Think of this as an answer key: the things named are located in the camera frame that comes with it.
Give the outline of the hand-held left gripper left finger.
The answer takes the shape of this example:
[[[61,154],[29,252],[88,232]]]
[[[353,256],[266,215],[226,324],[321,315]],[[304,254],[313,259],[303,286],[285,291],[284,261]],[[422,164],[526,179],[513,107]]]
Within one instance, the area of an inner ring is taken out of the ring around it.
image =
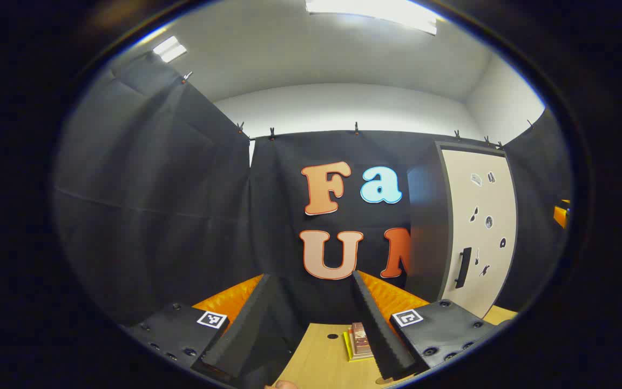
[[[218,386],[266,386],[286,363],[279,282],[259,275],[195,305],[174,302],[124,331],[159,359]]]

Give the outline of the ceiling light panel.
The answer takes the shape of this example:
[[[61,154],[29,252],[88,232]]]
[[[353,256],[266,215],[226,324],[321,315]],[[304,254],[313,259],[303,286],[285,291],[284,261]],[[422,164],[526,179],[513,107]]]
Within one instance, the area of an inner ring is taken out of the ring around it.
[[[187,52],[187,48],[180,44],[176,36],[171,36],[158,46],[153,48],[153,53],[158,55],[165,63],[170,63]]]
[[[370,17],[437,35],[439,15],[412,0],[305,0],[310,14]]]

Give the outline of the row of black cloth clips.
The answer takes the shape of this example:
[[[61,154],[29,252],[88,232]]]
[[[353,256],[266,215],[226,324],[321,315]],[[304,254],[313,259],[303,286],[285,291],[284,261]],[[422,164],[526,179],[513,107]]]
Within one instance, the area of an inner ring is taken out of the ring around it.
[[[503,144],[521,135],[545,103],[518,76],[504,76],[457,101],[391,86],[321,83],[276,87],[218,99],[215,106],[244,124],[251,138],[311,131],[408,131]]]

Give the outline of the black backdrop cloth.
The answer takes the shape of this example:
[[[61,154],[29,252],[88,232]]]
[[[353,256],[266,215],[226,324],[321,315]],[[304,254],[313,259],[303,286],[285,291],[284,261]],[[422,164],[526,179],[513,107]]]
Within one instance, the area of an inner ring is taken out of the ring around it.
[[[270,275],[276,324],[291,337],[308,323],[360,320],[354,271],[407,291],[407,173],[435,141],[508,155],[518,234],[496,303],[510,298],[517,310],[557,263],[553,209],[575,190],[572,154],[548,110],[502,147],[408,131],[251,138],[184,74],[144,54],[99,74],[72,111],[55,217],[82,285],[122,325]]]

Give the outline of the beige cabinet door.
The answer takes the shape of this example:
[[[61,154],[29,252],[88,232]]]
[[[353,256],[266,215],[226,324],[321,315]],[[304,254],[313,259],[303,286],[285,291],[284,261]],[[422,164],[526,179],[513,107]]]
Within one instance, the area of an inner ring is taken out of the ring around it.
[[[517,237],[517,199],[502,155],[442,150],[451,205],[451,258],[442,298],[484,317],[503,289]],[[455,288],[459,253],[472,248],[463,288]]]

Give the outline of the dark grey cabinet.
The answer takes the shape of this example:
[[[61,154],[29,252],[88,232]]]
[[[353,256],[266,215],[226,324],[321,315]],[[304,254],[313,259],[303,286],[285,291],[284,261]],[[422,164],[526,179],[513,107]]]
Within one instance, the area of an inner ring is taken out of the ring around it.
[[[496,148],[435,141],[408,169],[411,264],[405,288],[430,302],[443,299],[451,258],[451,205],[442,157],[442,150],[445,149],[491,153],[502,155],[508,160],[508,155]]]

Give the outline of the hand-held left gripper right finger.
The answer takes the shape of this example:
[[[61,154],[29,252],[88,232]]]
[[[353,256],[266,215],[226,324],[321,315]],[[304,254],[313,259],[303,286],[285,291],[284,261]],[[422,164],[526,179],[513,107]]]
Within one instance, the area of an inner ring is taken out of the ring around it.
[[[384,379],[439,370],[509,327],[480,318],[448,299],[427,302],[361,271],[352,291],[366,337]]]

